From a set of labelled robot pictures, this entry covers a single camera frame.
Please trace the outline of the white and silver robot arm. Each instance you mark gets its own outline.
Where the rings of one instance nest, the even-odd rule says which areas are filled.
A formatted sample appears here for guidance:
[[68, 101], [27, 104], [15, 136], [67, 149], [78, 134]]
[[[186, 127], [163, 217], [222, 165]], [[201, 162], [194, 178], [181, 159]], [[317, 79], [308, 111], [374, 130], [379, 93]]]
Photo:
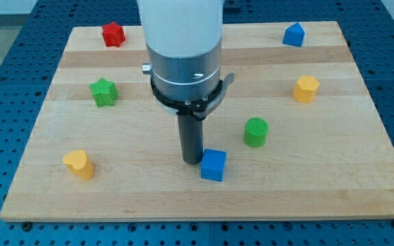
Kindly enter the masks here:
[[224, 0], [137, 0], [157, 101], [179, 109], [220, 83]]

